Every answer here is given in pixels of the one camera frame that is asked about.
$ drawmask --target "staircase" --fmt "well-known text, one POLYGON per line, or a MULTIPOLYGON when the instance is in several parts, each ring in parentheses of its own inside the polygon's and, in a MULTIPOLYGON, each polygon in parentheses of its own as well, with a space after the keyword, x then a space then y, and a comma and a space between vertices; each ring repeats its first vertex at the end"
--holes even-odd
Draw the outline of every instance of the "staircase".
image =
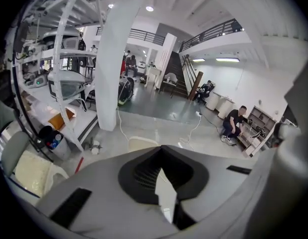
POLYGON ((174 73, 177 77, 177 87, 174 90, 174 95, 178 95, 184 98, 188 97, 185 80, 184 80, 184 73, 182 70, 182 64, 180 61, 179 54, 176 52, 172 52, 169 62, 167 64, 167 68, 165 74, 174 73))

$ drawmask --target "metal rack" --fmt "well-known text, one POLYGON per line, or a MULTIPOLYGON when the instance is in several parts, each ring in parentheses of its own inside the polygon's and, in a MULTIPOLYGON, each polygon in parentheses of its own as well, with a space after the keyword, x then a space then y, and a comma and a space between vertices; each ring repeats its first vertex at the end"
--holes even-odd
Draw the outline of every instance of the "metal rack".
MULTIPOLYGON (((27 8, 27 13, 36 10, 43 0, 34 0, 27 8)), ((38 65, 42 60, 53 60, 53 76, 56 99, 49 92, 48 86, 43 86, 37 89, 30 89, 22 82, 18 86, 28 92, 35 98, 33 102, 34 115, 42 124, 47 124, 47 121, 58 114, 62 115, 65 127, 61 132, 65 137, 72 141, 76 146, 83 151, 82 142, 98 122, 97 114, 94 111, 87 110, 84 112, 79 107, 70 105, 69 103, 75 100, 63 100, 60 83, 61 59, 67 57, 88 57, 96 56, 95 53, 81 50, 62 49, 62 38, 65 27, 81 27, 85 25, 101 25, 103 26, 104 17, 101 15, 99 2, 96 1, 96 9, 87 0, 56 0, 46 8, 46 15, 42 16, 39 21, 40 26, 47 28, 56 28, 57 34, 55 37, 54 48, 42 51, 37 55, 30 56, 19 61, 19 72, 23 63, 30 61, 38 61, 38 65), (69 120, 66 108, 70 109, 75 115, 69 120)), ((87 94, 94 89, 94 82, 87 86, 85 93, 87 94)))

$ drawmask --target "jeans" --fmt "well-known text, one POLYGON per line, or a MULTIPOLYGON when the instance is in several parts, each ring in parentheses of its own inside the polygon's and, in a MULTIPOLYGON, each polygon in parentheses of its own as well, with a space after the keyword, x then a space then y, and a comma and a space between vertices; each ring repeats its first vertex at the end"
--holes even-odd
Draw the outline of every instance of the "jeans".
POLYGON ((136 77, 136 73, 138 72, 138 69, 135 68, 135 67, 130 68, 130 67, 126 66, 125 67, 125 76, 128 76, 129 70, 133 70, 133 72, 134 72, 133 73, 133 77, 135 78, 136 77))
POLYGON ((241 132, 239 127, 235 126, 235 128, 236 128, 235 133, 232 133, 233 127, 230 124, 230 122, 228 122, 228 121, 224 121, 223 122, 223 126, 225 128, 225 131, 224 131, 223 135, 227 136, 228 138, 237 137, 237 136, 239 136, 239 134, 241 132))

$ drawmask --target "ceiling light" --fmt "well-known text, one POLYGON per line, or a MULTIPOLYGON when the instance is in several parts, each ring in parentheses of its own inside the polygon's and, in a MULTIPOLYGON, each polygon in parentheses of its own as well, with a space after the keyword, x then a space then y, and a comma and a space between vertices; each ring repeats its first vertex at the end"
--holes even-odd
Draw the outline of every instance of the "ceiling light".
POLYGON ((216 58, 216 60, 222 62, 239 62, 238 58, 216 58))
POLYGON ((205 59, 203 58, 197 58, 197 59, 193 59, 194 62, 202 62, 205 61, 205 59))
POLYGON ((146 6, 146 10, 148 10, 148 11, 154 11, 153 7, 151 7, 151 6, 146 6))

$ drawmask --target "white seat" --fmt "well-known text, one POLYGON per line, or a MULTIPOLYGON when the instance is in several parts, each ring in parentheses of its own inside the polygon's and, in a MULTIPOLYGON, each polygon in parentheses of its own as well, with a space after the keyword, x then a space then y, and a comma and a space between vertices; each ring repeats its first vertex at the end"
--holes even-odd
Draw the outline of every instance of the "white seat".
POLYGON ((128 145, 129 145, 129 152, 159 146, 158 142, 154 140, 138 136, 132 136, 129 139, 128 145))
POLYGON ((57 174, 62 179, 69 178, 61 167, 27 150, 23 152, 15 168, 18 182, 39 197, 44 196, 52 188, 54 176, 57 174))

